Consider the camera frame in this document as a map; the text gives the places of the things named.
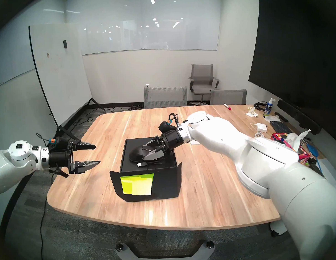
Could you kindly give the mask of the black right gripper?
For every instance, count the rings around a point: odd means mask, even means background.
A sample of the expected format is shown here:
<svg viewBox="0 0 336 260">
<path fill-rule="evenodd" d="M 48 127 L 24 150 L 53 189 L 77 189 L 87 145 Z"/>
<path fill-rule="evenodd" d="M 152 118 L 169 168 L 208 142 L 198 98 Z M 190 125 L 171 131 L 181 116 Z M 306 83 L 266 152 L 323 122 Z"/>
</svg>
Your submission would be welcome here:
<svg viewBox="0 0 336 260">
<path fill-rule="evenodd" d="M 150 151 L 143 160 L 156 161 L 163 156 L 172 153 L 175 148 L 184 143 L 184 139 L 180 135 L 179 131 L 168 131 L 166 133 L 162 133 L 160 136 L 153 137 L 149 142 L 144 144 L 145 146 L 158 148 Z"/>
</svg>

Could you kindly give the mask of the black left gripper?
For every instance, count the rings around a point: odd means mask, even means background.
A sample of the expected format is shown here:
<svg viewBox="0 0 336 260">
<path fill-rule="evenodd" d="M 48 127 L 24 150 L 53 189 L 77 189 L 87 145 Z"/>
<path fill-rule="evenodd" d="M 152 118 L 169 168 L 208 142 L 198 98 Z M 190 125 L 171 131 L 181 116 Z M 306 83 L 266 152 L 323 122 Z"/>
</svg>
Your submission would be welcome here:
<svg viewBox="0 0 336 260">
<path fill-rule="evenodd" d="M 66 174 L 61 170 L 67 167 L 69 174 L 83 174 L 97 166 L 101 161 L 76 161 L 73 163 L 73 151 L 95 150 L 96 145 L 81 140 L 53 141 L 48 147 L 49 172 L 57 175 Z"/>
</svg>

